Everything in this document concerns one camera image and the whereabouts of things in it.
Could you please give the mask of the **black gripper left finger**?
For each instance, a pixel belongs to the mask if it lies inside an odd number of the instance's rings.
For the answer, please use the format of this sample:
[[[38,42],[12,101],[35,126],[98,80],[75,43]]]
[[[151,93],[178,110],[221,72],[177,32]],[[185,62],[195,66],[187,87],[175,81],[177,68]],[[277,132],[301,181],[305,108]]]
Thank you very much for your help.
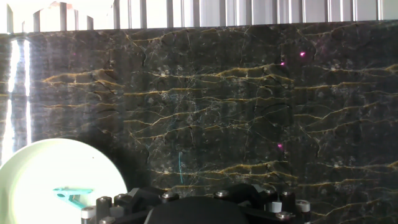
[[[134,188],[114,197],[102,196],[81,210],[81,224],[144,224],[158,205],[180,198],[155,187]]]

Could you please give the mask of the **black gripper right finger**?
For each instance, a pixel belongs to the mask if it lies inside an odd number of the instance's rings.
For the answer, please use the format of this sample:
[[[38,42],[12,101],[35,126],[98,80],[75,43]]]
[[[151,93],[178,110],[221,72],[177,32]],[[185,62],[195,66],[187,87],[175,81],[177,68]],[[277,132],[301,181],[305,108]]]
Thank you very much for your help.
[[[213,197],[236,204],[249,224],[311,223],[310,202],[297,200],[290,189],[279,192],[273,187],[262,188],[257,184],[236,184],[216,191]]]

